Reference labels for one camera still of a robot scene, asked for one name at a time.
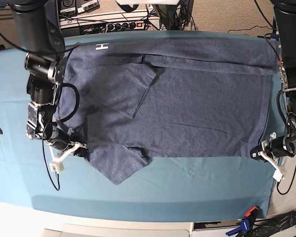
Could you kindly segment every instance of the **black cylinder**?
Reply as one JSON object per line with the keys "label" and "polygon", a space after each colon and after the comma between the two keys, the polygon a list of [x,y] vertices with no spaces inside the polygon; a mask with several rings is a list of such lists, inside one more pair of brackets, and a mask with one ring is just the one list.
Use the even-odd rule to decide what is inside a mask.
{"label": "black cylinder", "polygon": [[282,136],[282,137],[277,137],[272,140],[271,150],[272,150],[273,155],[277,158],[285,157],[285,156],[294,157],[294,154],[291,154],[284,149],[284,144],[283,144],[284,138],[285,138],[285,136]]}
{"label": "black cylinder", "polygon": [[67,147],[67,145],[70,143],[70,136],[69,134],[65,133],[63,130],[58,129],[58,136],[56,138],[50,139],[50,142],[55,142],[55,143],[63,143]]}
{"label": "black cylinder", "polygon": [[285,67],[296,67],[296,2],[272,0]]}
{"label": "black cylinder", "polygon": [[27,11],[20,11],[20,7],[22,6],[18,7],[16,8],[11,5],[11,11],[17,31],[25,48],[35,52],[55,51],[49,41],[44,5],[31,11],[27,10],[27,5],[24,6],[24,9]]}
{"label": "black cylinder", "polygon": [[31,100],[37,104],[52,103],[54,84],[46,79],[34,76],[31,81]]}
{"label": "black cylinder", "polygon": [[49,60],[33,54],[28,54],[25,61],[26,69],[45,78],[47,78],[50,64]]}

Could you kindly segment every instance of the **power strip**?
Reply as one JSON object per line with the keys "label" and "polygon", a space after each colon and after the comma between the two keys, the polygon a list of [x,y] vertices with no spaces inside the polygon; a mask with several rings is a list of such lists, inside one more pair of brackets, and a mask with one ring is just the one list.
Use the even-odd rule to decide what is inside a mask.
{"label": "power strip", "polygon": [[[105,32],[116,32],[125,31],[125,28],[135,31],[145,30],[144,21],[147,19],[146,10],[135,10],[133,12],[127,13],[124,11],[110,12],[110,13],[97,13],[83,16],[75,16],[69,19],[62,19],[60,16],[60,29],[63,31],[64,36],[74,36],[80,35],[78,33],[81,29],[86,29],[88,26],[104,26]],[[160,29],[160,18],[158,16],[149,16],[149,21],[156,27]]]}

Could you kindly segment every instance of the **blue clamp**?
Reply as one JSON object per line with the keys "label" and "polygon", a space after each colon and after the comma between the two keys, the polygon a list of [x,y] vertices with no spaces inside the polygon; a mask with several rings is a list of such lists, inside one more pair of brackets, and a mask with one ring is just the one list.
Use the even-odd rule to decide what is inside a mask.
{"label": "blue clamp", "polygon": [[249,230],[250,230],[250,221],[248,219],[245,219],[241,222],[240,226],[237,229],[227,232],[226,235],[232,236],[241,232],[246,233]]}

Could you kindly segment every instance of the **teal tablecloth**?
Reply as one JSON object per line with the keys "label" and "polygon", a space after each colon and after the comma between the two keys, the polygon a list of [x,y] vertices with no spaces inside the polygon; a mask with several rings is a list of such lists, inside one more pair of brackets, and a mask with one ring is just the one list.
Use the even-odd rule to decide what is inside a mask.
{"label": "teal tablecloth", "polygon": [[[262,40],[163,31],[82,36],[66,43],[166,37]],[[15,49],[0,51],[0,201],[60,214],[127,221],[231,220],[243,217],[254,205],[262,208],[261,217],[266,216],[274,169],[269,163],[238,157],[153,158],[150,165],[118,186],[82,158],[69,157],[60,174],[61,189],[55,191],[46,173],[41,142],[25,136],[30,97],[25,90],[29,72],[24,69],[24,58],[25,53]],[[284,130],[275,102],[279,89],[277,75],[273,78],[266,136]]]}

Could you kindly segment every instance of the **wire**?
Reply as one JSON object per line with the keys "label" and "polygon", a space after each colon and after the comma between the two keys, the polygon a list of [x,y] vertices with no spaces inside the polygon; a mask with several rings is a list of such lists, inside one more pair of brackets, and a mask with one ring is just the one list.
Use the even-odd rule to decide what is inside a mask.
{"label": "wire", "polygon": [[146,7],[146,11],[147,11],[147,22],[149,22],[149,9],[148,9],[147,4],[145,4],[145,7]]}
{"label": "wire", "polygon": [[280,62],[280,61],[281,61],[280,55],[278,55],[276,49],[273,47],[273,45],[271,44],[271,42],[270,42],[270,41],[268,40],[268,38],[266,37],[266,36],[270,36],[270,35],[272,35],[272,34],[273,34],[273,33],[267,33],[267,34],[264,35],[264,38],[265,38],[266,42],[271,46],[271,48],[273,49],[273,51],[274,51],[274,53],[275,53],[275,55],[276,55],[278,61]]}
{"label": "wire", "polygon": [[48,174],[48,177],[49,177],[49,180],[50,182],[52,183],[52,185],[54,186],[54,188],[59,191],[60,190],[60,184],[59,184],[59,174],[56,173],[56,177],[57,177],[57,183],[58,183],[58,187],[56,187],[56,185],[54,184],[54,181],[52,180],[51,176],[50,176],[50,173],[49,173],[49,169],[48,169],[48,166],[47,166],[47,162],[46,162],[46,156],[45,156],[45,149],[44,149],[44,134],[45,134],[45,130],[47,128],[47,126],[49,125],[49,123],[51,122],[52,120],[52,116],[49,118],[49,120],[47,121],[47,124],[43,130],[43,135],[42,135],[42,138],[41,138],[41,144],[42,144],[42,150],[43,150],[43,156],[44,156],[44,162],[45,162],[45,166],[46,166],[46,170],[47,170],[47,174]]}
{"label": "wire", "polygon": [[253,224],[254,226],[259,226],[259,227],[271,227],[271,226],[266,226],[266,225],[257,225],[257,224]]}
{"label": "wire", "polygon": [[123,13],[120,13],[120,14],[122,14],[122,16],[125,18],[125,20],[128,21],[128,23],[130,23],[129,20],[126,18],[126,16],[124,16]]}
{"label": "wire", "polygon": [[137,21],[133,21],[133,22],[138,22],[138,21],[144,20],[145,18],[151,16],[153,13],[154,13],[154,9],[147,16],[144,16],[143,18],[141,18],[141,19],[139,19]]}
{"label": "wire", "polygon": [[[68,16],[61,16],[61,17],[65,17],[66,20],[70,20],[70,21],[85,21],[85,22],[102,22],[102,23],[107,23],[107,24],[112,24],[112,25],[116,25],[115,23],[112,23],[112,22],[109,22],[109,21],[102,21],[102,20],[87,20],[87,19],[82,19],[80,17],[78,18],[71,18],[71,17],[68,17]],[[129,29],[129,28],[126,28],[126,27],[123,27],[122,25],[120,25],[121,28],[124,28],[124,29],[127,29],[127,30],[130,30],[130,31],[134,31],[132,29]]]}
{"label": "wire", "polygon": [[278,192],[280,195],[286,195],[286,194],[289,193],[289,191],[291,190],[291,187],[292,187],[292,185],[293,185],[293,182],[294,182],[294,179],[295,179],[295,175],[296,175],[296,165],[295,165],[295,169],[294,169],[293,177],[292,177],[292,180],[291,180],[291,184],[290,184],[290,186],[289,186],[289,188],[287,189],[286,192],[282,193],[282,192],[279,190],[279,185],[280,185],[281,181],[277,183],[277,185],[276,185],[276,189],[277,189],[277,192]]}
{"label": "wire", "polygon": [[71,50],[74,50],[75,48],[79,47],[80,43],[76,43],[73,47],[71,48],[68,48],[68,49],[65,49],[65,50],[62,50],[62,51],[55,51],[55,52],[43,52],[43,51],[40,51],[40,52],[35,52],[35,51],[30,51],[30,50],[27,50],[27,49],[24,49],[16,44],[14,44],[13,42],[11,42],[10,40],[8,40],[3,34],[1,34],[0,32],[0,38],[2,40],[4,40],[5,42],[7,42],[9,45],[13,46],[14,48],[22,51],[22,52],[25,52],[25,53],[31,53],[31,54],[35,54],[35,55],[40,55],[40,56],[43,56],[43,55],[52,55],[52,54],[61,54],[61,53],[66,53],[66,52],[69,52]]}
{"label": "wire", "polygon": [[192,14],[187,10],[187,7],[184,5],[184,3],[182,4],[182,6],[185,8],[185,10],[188,12],[188,14],[191,16],[192,20],[193,20],[193,25],[194,25],[194,29],[196,31],[196,25],[195,25],[195,21],[194,21],[194,18],[192,16]]}
{"label": "wire", "polygon": [[281,104],[280,104],[280,97],[281,97],[281,94],[282,94],[282,90],[280,90],[277,95],[276,95],[276,105],[277,105],[277,110],[278,110],[278,113],[280,114],[280,117],[285,125],[285,128],[286,128],[286,132],[289,133],[289,129],[290,127],[288,126],[287,122],[286,122],[286,119],[284,117],[284,114],[283,114],[283,111],[281,109]]}
{"label": "wire", "polygon": [[173,23],[173,21],[171,20],[171,18],[170,18],[167,14],[165,14],[165,13],[159,8],[158,5],[156,5],[156,7],[158,8],[158,11],[160,11],[163,15],[165,15],[165,16],[170,20],[170,22],[172,23],[172,25],[175,26],[175,24]]}
{"label": "wire", "polygon": [[229,33],[230,31],[249,31],[249,30],[254,29],[255,27],[259,27],[259,28],[268,28],[269,30],[272,30],[272,28],[269,28],[268,26],[258,26],[258,25],[256,25],[256,26],[253,26],[253,27],[251,27],[251,28],[249,28],[249,29],[229,30],[228,33]]}
{"label": "wire", "polygon": [[182,16],[184,19],[183,24],[182,24],[183,25],[182,30],[184,31],[186,24],[188,24],[188,19],[187,19],[187,11],[186,11],[186,8],[183,7],[183,4],[184,4],[184,2],[181,1],[180,16]]}
{"label": "wire", "polygon": [[255,1],[256,5],[257,5],[257,8],[258,8],[259,12],[261,13],[261,15],[263,16],[263,18],[265,19],[265,21],[270,25],[270,27],[272,27],[273,30],[277,31],[276,28],[268,21],[268,19],[263,14],[263,12],[262,12],[262,10],[261,10],[261,8],[260,8],[257,0],[254,0],[254,1]]}
{"label": "wire", "polygon": [[[69,59],[71,53],[73,52],[73,49],[69,52],[68,56],[67,56],[67,60]],[[57,104],[54,106],[54,111],[56,111],[58,105],[59,105],[59,101],[60,101],[60,98],[61,98],[61,92],[62,92],[62,85],[59,86],[57,88],[57,91],[56,91],[56,98],[57,98]],[[52,118],[53,116],[51,116],[44,129],[43,129],[43,135],[42,135],[42,138],[41,138],[41,141],[42,141],[42,151],[43,151],[43,157],[44,157],[44,163],[45,163],[45,167],[46,167],[46,170],[47,170],[47,174],[48,174],[48,177],[49,177],[49,180],[50,182],[52,183],[52,185],[54,186],[55,190],[59,191],[60,190],[60,183],[59,183],[59,174],[56,173],[56,178],[57,178],[57,183],[58,183],[58,187],[56,187],[54,181],[52,180],[51,176],[50,176],[50,173],[49,173],[49,169],[48,169],[48,166],[47,166],[47,162],[46,162],[46,156],[45,156],[45,148],[44,148],[44,135],[45,135],[45,131],[46,131],[46,128],[48,127],[48,125],[50,124],[50,122],[52,121]]]}
{"label": "wire", "polygon": [[261,220],[256,220],[255,222],[264,222],[264,221],[273,221],[276,219],[276,216],[273,218],[269,218],[269,219],[261,219]]}
{"label": "wire", "polygon": [[61,91],[60,91],[58,100],[61,97],[61,93],[62,93],[62,90],[63,90],[64,87],[69,87],[69,88],[71,88],[71,89],[74,90],[74,94],[75,94],[75,106],[74,106],[74,110],[68,116],[66,116],[65,118],[62,118],[62,119],[56,121],[56,123],[64,123],[64,122],[67,122],[68,120],[70,120],[75,115],[75,113],[77,112],[77,110],[79,108],[80,95],[79,95],[78,89],[73,84],[69,84],[69,83],[63,83],[62,84],[62,87],[61,87]]}
{"label": "wire", "polygon": [[[289,117],[289,115],[288,115],[287,112],[286,112],[286,116],[287,116],[287,119],[288,119],[289,122],[290,122],[290,126],[293,127],[293,129],[294,129],[294,131],[295,131],[295,133],[296,133],[296,128],[295,128],[295,126],[293,125],[293,122],[292,122],[292,120],[291,120],[291,118]],[[293,182],[294,182],[294,179],[295,179],[295,175],[296,175],[296,165],[295,165],[295,169],[294,169],[294,173],[293,173],[293,177],[292,177],[292,180],[291,180],[290,186],[289,186],[289,188],[287,189],[286,192],[282,193],[282,192],[279,190],[279,185],[280,185],[281,181],[277,183],[277,185],[276,185],[276,189],[277,189],[277,192],[278,192],[280,195],[286,195],[286,194],[288,194],[288,192],[291,190],[291,187],[292,187],[292,185],[293,185]]]}

